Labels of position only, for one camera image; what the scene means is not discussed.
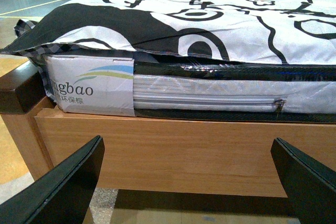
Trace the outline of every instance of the white label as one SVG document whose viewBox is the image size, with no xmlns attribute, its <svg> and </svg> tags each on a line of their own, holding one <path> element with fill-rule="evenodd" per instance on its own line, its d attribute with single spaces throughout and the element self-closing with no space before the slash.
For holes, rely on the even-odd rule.
<svg viewBox="0 0 336 224">
<path fill-rule="evenodd" d="M 57 104 L 65 112 L 135 116 L 133 59 L 67 56 L 46 61 Z"/>
</svg>

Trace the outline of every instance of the shiny floor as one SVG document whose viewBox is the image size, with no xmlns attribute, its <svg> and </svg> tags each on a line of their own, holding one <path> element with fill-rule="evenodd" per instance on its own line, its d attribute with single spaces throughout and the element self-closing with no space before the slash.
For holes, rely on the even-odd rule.
<svg viewBox="0 0 336 224">
<path fill-rule="evenodd" d="M 19 18 L 39 21 L 57 6 L 68 0 L 0 0 L 0 48 L 10 44 L 14 39 L 12 27 Z M 1 56 L 0 76 L 22 64 L 26 58 Z M 6 126 L 0 118 L 0 203 L 15 195 L 33 182 L 28 169 L 22 160 Z M 110 218 L 117 197 L 117 190 L 97 188 L 92 198 L 90 208 L 96 224 L 110 223 Z M 120 197 L 130 198 L 126 194 Z M 295 224 L 298 220 L 287 217 L 255 216 L 245 213 L 232 214 L 219 212 L 216 216 L 202 211 L 177 214 L 174 211 L 155 209 L 136 209 L 133 202 L 120 199 L 120 207 L 115 210 L 113 223 L 267 223 L 267 224 Z"/>
<path fill-rule="evenodd" d="M 44 17 L 69 0 L 0 0 L 0 19 Z"/>
</svg>

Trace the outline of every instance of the wooden bed frame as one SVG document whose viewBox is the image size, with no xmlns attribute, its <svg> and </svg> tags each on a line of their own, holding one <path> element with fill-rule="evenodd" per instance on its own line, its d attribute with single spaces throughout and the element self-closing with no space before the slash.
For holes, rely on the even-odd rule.
<svg viewBox="0 0 336 224">
<path fill-rule="evenodd" d="M 34 179 L 96 135 L 106 146 L 100 187 L 286 197 L 270 154 L 276 137 L 336 170 L 336 124 L 63 113 L 29 62 L 0 78 L 0 114 Z"/>
</svg>

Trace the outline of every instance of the bed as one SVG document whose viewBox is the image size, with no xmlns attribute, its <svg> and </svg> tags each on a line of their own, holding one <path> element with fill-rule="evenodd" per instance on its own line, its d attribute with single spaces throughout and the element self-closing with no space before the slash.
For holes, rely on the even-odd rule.
<svg viewBox="0 0 336 224">
<path fill-rule="evenodd" d="M 70 1 L 0 50 L 31 60 L 1 78 L 2 118 L 34 178 L 101 135 L 99 186 L 285 197 L 274 138 L 336 169 L 335 3 Z"/>
</svg>

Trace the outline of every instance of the blue stripe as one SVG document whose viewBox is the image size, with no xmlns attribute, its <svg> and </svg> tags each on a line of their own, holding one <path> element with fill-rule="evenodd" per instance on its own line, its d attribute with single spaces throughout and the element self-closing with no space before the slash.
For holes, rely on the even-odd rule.
<svg viewBox="0 0 336 224">
<path fill-rule="evenodd" d="M 131 66 L 123 66 L 123 65 L 115 65 L 115 66 L 104 66 L 99 68 L 93 68 L 90 71 L 97 71 L 97 70 L 115 70 L 133 74 L 133 67 Z"/>
</svg>

